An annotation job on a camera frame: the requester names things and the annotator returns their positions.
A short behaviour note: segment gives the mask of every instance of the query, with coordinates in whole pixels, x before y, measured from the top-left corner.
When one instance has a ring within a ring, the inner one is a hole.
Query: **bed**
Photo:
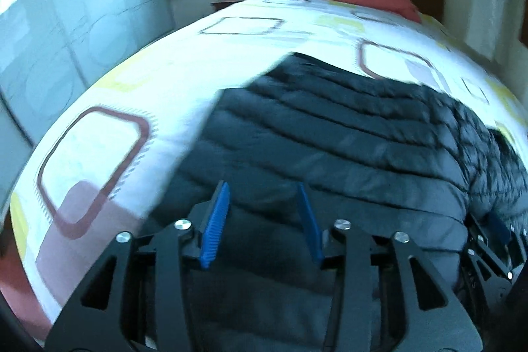
[[[519,102],[443,27],[444,0],[412,1],[422,24],[328,0],[246,0],[97,81],[46,133],[11,196],[18,254],[48,319],[118,232],[139,230],[219,91],[245,85],[292,51],[447,93],[500,130],[527,165]]]

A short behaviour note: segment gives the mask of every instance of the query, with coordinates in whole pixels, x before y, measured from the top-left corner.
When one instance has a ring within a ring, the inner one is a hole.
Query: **quilted jacket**
[[[502,136],[449,96],[295,54],[223,92],[143,232],[185,217],[227,181],[217,260],[192,273],[189,290],[205,350],[315,352],[335,276],[311,261],[297,181],[310,185],[329,225],[345,218],[373,235],[405,231],[454,285],[467,213],[526,227],[526,178]],[[376,302],[374,291],[373,321]]]

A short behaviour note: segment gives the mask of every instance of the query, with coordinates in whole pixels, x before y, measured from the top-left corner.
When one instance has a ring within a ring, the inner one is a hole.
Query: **nightstand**
[[[216,2],[213,2],[211,5],[213,6],[215,11],[223,10],[224,8],[230,7],[231,5],[234,5],[235,3],[242,2],[245,0],[217,0]]]

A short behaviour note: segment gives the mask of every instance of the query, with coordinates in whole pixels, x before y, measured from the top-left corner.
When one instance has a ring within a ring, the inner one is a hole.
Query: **white patterned bedspread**
[[[448,93],[500,129],[526,164],[518,101],[439,23],[424,23],[326,0],[247,0],[107,73],[49,129],[11,198],[18,250],[49,319],[116,233],[138,231],[218,90],[247,84],[292,51]]]

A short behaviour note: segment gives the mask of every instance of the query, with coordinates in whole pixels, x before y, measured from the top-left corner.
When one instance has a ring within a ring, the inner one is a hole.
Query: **metal bolt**
[[[179,219],[174,223],[176,230],[189,230],[192,227],[192,223],[188,219]]]
[[[410,237],[407,233],[396,232],[394,234],[394,240],[399,241],[400,243],[407,243],[408,241],[410,241]]]
[[[121,232],[115,238],[119,243],[127,243],[132,239],[132,235],[129,232]]]
[[[338,230],[350,230],[351,226],[352,224],[350,223],[350,221],[346,219],[336,219],[334,222],[334,227]]]

